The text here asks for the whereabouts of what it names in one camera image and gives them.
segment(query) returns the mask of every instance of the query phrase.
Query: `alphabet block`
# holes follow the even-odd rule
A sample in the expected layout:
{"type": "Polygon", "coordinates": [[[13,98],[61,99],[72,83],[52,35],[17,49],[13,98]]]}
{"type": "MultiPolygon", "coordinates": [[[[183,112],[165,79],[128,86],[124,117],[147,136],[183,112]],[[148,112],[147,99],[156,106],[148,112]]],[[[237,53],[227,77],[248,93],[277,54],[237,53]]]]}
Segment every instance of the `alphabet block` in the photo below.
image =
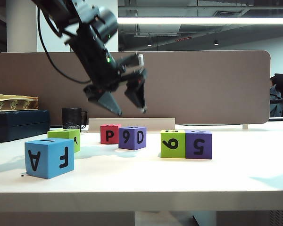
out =
{"type": "Polygon", "coordinates": [[[50,179],[74,170],[74,140],[47,138],[25,142],[27,174],[50,179]]]}
{"type": "Polygon", "coordinates": [[[120,124],[107,124],[100,126],[101,144],[118,144],[118,129],[120,124]]]}
{"type": "Polygon", "coordinates": [[[203,130],[185,130],[185,157],[212,159],[212,133],[203,130]]]}
{"type": "Polygon", "coordinates": [[[177,130],[162,130],[160,132],[162,158],[185,158],[185,131],[177,130]]]}
{"type": "Polygon", "coordinates": [[[146,147],[147,128],[141,126],[129,126],[119,128],[118,148],[137,150],[146,147]]]}
{"type": "Polygon", "coordinates": [[[47,132],[48,138],[63,138],[63,139],[73,139],[74,141],[74,151],[78,152],[80,150],[80,130],[79,129],[57,129],[47,132]]]}

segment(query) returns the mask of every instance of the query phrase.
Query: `mug handle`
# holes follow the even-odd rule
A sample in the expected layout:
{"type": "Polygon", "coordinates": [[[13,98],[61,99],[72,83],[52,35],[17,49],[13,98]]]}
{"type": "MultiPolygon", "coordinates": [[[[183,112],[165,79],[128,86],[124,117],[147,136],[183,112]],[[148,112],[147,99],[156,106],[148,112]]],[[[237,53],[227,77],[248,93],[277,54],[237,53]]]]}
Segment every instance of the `mug handle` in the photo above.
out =
{"type": "Polygon", "coordinates": [[[83,123],[82,123],[81,129],[84,129],[86,127],[86,125],[87,125],[87,115],[88,115],[87,112],[82,111],[83,123]]]}

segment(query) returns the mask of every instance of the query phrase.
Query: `green cube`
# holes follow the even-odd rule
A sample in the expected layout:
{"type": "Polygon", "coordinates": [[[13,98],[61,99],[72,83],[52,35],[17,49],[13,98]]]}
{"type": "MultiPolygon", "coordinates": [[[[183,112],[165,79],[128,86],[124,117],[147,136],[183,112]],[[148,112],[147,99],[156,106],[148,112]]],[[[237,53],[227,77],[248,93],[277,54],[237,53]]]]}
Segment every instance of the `green cube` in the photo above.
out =
{"type": "Polygon", "coordinates": [[[47,132],[48,138],[64,138],[64,139],[73,139],[74,140],[74,152],[80,150],[80,130],[79,129],[57,129],[47,132]]]}
{"type": "Polygon", "coordinates": [[[160,132],[161,158],[185,158],[185,131],[162,130],[160,132]]]}

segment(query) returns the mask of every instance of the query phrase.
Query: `blue cube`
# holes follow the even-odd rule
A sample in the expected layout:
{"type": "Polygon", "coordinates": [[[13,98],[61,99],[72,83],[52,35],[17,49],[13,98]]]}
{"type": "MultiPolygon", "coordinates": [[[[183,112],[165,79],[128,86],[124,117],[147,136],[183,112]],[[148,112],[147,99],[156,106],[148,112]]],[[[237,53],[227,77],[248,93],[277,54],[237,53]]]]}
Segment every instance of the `blue cube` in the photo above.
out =
{"type": "Polygon", "coordinates": [[[147,128],[129,126],[119,128],[118,148],[137,150],[146,147],[147,128]]]}
{"type": "Polygon", "coordinates": [[[46,179],[74,170],[73,139],[25,142],[25,167],[27,174],[46,179]]]}
{"type": "Polygon", "coordinates": [[[206,130],[185,130],[185,158],[212,159],[212,133],[206,130]]]}

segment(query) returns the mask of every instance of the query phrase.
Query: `coffee mug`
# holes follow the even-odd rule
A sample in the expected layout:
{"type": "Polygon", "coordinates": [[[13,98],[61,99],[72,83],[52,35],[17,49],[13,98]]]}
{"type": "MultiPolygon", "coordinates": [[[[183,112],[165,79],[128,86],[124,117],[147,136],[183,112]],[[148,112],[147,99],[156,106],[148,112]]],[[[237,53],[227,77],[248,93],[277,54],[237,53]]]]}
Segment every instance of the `coffee mug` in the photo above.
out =
{"type": "Polygon", "coordinates": [[[81,108],[62,108],[63,129],[84,129],[87,125],[87,112],[81,108]]]}

